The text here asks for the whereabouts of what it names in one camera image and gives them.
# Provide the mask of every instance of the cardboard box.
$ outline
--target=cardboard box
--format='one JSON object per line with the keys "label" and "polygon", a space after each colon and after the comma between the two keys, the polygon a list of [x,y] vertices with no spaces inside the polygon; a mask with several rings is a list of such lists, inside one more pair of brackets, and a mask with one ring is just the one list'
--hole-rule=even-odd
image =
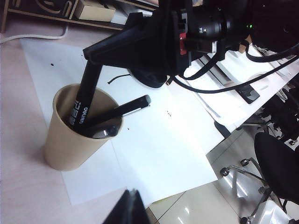
{"label": "cardboard box", "polygon": [[79,0],[75,16],[80,20],[110,22],[115,13],[115,7],[110,4],[100,4],[96,0]]}

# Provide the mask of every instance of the black pen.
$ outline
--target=black pen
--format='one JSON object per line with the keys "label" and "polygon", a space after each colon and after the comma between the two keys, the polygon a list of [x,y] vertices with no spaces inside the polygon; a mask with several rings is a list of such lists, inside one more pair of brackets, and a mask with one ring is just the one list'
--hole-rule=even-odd
{"label": "black pen", "polygon": [[101,64],[95,65],[90,61],[87,61],[82,81],[76,96],[76,101],[69,118],[70,128],[76,132],[80,132],[82,130],[83,124],[88,115],[102,66],[103,65]]}
{"label": "black pen", "polygon": [[139,97],[134,99],[128,103],[120,105],[112,110],[109,110],[103,114],[98,115],[95,118],[89,119],[84,123],[84,128],[90,128],[92,126],[96,126],[100,123],[108,121],[113,118],[122,117],[124,114],[135,111],[137,109],[142,109],[150,105],[150,96],[145,95],[143,97]]}

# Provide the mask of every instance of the tiled floor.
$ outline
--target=tiled floor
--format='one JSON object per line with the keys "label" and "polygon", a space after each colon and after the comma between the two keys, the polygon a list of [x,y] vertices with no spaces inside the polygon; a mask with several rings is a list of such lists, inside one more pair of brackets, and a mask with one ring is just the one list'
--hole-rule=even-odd
{"label": "tiled floor", "polygon": [[[257,180],[231,172],[222,177],[219,171],[228,165],[240,166],[240,160],[254,157],[254,128],[234,131],[232,135],[208,155],[218,181],[201,186],[183,194],[153,203],[149,208],[160,224],[230,223],[238,224],[239,218],[249,216],[261,198]],[[258,175],[250,163],[246,170]],[[299,218],[299,206],[289,203],[288,215]]]}

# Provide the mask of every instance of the paper cup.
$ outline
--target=paper cup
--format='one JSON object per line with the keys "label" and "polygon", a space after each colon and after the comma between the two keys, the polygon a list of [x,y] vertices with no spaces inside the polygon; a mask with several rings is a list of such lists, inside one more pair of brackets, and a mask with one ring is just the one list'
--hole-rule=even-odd
{"label": "paper cup", "polygon": [[[44,157],[50,167],[60,171],[70,171],[78,168],[93,153],[95,153],[107,139],[92,139],[71,130],[68,122],[79,84],[72,84],[60,89],[53,100],[53,114],[47,140],[44,146]],[[118,106],[116,101],[107,93],[96,89],[87,119],[93,118]],[[109,120],[121,130],[122,118]]]}

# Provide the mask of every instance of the white sheet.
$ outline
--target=white sheet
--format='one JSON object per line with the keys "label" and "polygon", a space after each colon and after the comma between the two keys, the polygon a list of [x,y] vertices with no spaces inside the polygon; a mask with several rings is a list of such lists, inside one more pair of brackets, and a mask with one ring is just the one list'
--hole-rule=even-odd
{"label": "white sheet", "polygon": [[[82,49],[42,40],[22,40],[21,43],[45,120],[49,123],[56,91],[81,80],[85,65]],[[183,116],[166,86],[151,89],[131,77],[122,77],[111,85],[107,84],[114,76],[122,74],[127,74],[127,71],[104,66],[98,87],[119,104],[149,94],[151,107],[125,117],[123,129],[112,139],[119,164],[111,154],[98,154],[79,169],[63,172],[71,202],[90,200],[106,194],[109,189],[113,191],[125,185],[129,189],[138,189],[144,204],[149,205],[217,180],[199,147],[199,138],[194,136],[198,134],[194,133],[196,127],[189,129],[184,124]],[[113,151],[111,145],[106,144],[105,147],[99,152]],[[102,163],[104,156],[111,164]],[[102,170],[113,172],[107,175]]]}
{"label": "white sheet", "polygon": [[[197,60],[193,61],[192,65],[186,69],[184,75],[185,77],[189,77],[195,74],[199,69],[201,69],[201,65]],[[210,72],[198,79],[187,81],[187,83],[193,88],[203,90],[217,90],[224,88],[224,86],[221,85]],[[241,108],[246,102],[238,96],[236,92],[228,91],[216,94],[196,93],[196,95],[214,120],[226,127],[234,125],[237,121],[248,116],[246,111]]]}

